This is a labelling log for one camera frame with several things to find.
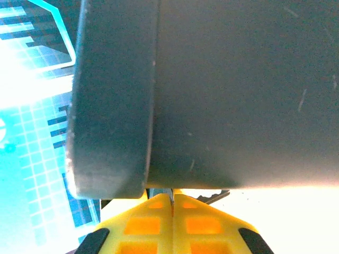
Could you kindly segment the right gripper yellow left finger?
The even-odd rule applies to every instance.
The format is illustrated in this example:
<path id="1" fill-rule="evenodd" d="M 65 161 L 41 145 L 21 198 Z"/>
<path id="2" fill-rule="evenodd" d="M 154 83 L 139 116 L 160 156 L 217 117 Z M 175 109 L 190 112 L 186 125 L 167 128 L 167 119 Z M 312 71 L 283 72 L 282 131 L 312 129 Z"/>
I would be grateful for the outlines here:
<path id="1" fill-rule="evenodd" d="M 173 254 L 172 202 L 155 197 L 97 225 L 75 254 Z"/>

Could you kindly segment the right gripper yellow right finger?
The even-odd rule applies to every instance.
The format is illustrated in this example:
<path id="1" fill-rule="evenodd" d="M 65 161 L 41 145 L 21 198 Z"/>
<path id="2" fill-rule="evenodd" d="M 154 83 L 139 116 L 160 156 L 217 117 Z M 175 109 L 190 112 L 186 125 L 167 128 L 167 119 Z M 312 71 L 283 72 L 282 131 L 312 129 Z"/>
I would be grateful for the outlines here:
<path id="1" fill-rule="evenodd" d="M 251 224 L 192 197 L 174 196 L 173 254 L 274 254 Z"/>

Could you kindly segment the starry night tin box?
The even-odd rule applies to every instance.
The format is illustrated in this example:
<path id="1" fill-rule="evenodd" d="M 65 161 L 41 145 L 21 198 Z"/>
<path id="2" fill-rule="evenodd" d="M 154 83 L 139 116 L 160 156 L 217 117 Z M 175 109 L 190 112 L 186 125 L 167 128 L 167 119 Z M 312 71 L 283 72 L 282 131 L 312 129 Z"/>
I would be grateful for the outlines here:
<path id="1" fill-rule="evenodd" d="M 339 186 L 339 0 L 82 0 L 66 177 L 99 199 Z"/>

